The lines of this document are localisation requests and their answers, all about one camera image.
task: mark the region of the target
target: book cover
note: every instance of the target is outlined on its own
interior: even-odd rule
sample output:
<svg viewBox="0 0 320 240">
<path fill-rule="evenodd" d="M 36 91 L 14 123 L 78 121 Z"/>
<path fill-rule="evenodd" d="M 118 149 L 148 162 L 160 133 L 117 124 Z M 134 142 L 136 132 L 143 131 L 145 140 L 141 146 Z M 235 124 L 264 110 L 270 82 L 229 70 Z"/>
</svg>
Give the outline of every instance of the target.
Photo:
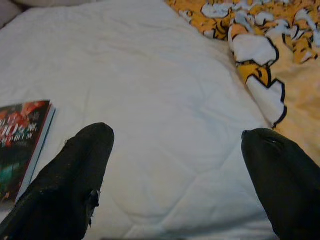
<svg viewBox="0 0 320 240">
<path fill-rule="evenodd" d="M 39 142 L 39 138 L 50 108 L 47 100 L 0 108 L 0 209 L 16 201 L 36 148 L 39 148 L 37 145 L 44 142 Z"/>
</svg>

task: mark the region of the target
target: yellow fabric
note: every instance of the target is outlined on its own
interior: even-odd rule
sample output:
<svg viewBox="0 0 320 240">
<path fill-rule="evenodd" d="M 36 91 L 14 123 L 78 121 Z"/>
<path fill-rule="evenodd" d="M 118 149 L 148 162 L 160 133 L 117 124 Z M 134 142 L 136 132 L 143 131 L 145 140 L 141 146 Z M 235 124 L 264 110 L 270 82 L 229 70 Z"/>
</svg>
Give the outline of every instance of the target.
<svg viewBox="0 0 320 240">
<path fill-rule="evenodd" d="M 166 0 L 237 69 L 273 129 L 320 166 L 320 0 Z"/>
</svg>

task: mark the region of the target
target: blanket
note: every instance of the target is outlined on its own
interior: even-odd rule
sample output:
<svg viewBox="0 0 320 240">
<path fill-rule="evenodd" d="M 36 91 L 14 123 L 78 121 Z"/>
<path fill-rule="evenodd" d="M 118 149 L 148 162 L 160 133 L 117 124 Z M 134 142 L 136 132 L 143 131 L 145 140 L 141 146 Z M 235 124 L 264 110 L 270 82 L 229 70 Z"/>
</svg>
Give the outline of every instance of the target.
<svg viewBox="0 0 320 240">
<path fill-rule="evenodd" d="M 166 0 L 210 39 L 228 41 L 264 117 L 320 166 L 320 0 Z"/>
</svg>

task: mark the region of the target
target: book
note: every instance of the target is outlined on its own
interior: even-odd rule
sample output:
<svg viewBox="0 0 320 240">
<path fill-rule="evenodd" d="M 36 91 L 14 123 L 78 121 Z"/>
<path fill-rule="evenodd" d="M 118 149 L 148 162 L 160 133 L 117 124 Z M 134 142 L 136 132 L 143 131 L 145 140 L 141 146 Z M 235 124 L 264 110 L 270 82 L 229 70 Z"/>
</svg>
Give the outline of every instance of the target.
<svg viewBox="0 0 320 240">
<path fill-rule="evenodd" d="M 0 107 L 0 210 L 28 188 L 55 111 L 48 100 Z"/>
</svg>

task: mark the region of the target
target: bed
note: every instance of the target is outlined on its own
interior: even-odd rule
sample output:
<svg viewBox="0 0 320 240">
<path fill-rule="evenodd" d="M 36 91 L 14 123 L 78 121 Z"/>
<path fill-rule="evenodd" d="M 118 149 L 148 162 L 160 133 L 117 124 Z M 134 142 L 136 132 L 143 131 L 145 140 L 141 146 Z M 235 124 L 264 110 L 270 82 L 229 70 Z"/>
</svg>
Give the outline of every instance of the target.
<svg viewBox="0 0 320 240">
<path fill-rule="evenodd" d="M 241 153 L 243 130 L 270 126 L 227 42 L 162 0 L 106 0 L 28 10 L 0 56 L 2 106 L 57 108 L 33 178 L 81 128 L 114 129 L 85 239 L 275 239 Z"/>
</svg>

